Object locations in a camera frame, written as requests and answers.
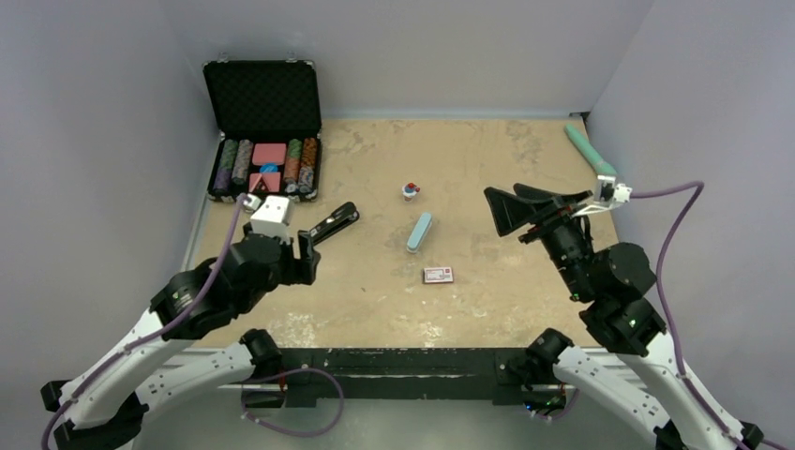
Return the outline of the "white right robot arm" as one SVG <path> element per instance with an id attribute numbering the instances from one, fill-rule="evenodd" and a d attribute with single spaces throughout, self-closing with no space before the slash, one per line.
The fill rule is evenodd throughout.
<path id="1" fill-rule="evenodd" d="M 763 443 L 762 429 L 723 408 L 684 361 L 673 325 L 647 300 L 659 271 L 645 250 L 629 242 L 594 249 L 591 216 L 628 203 L 629 186 L 600 176 L 595 190 L 574 194 L 522 184 L 508 192 L 488 187 L 484 194 L 497 233 L 543 245 L 571 299 L 585 305 L 579 317 L 588 333 L 639 382 L 608 373 L 551 328 L 527 348 L 524 367 L 534 379 L 572 385 L 656 449 L 755 449 Z"/>

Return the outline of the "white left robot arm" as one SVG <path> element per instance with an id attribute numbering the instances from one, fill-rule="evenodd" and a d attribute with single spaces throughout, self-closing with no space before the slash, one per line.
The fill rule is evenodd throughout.
<path id="1" fill-rule="evenodd" d="M 295 239 L 250 231 L 214 258 L 174 275 L 141 318 L 91 368 L 40 390 L 52 416 L 43 449 L 120 449 L 144 424 L 189 393 L 251 378 L 269 383 L 280 366 L 270 335 L 254 329 L 196 367 L 160 368 L 210 332 L 249 313 L 280 286 L 310 285 L 321 256 L 309 232 Z"/>

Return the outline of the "red white staple box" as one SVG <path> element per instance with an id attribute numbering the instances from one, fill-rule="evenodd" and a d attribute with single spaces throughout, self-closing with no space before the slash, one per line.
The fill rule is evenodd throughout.
<path id="1" fill-rule="evenodd" d="M 450 266 L 426 267 L 422 271 L 424 284 L 447 284 L 454 282 L 454 272 Z"/>

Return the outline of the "light blue stapler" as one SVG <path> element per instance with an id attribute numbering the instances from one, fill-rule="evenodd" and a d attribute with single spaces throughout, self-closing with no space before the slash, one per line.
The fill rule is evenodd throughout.
<path id="1" fill-rule="evenodd" d="M 419 219 L 417 219 L 406 243 L 406 250 L 409 253 L 414 254 L 419 250 L 426 239 L 432 224 L 433 216 L 429 212 L 424 212 Z"/>

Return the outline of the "black stapler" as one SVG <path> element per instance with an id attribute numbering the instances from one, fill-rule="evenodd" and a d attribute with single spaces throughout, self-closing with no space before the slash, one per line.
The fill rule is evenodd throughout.
<path id="1" fill-rule="evenodd" d="M 345 202 L 309 231 L 312 243 L 314 245 L 320 244 L 354 224 L 359 218 L 360 214 L 357 206 L 353 202 Z"/>

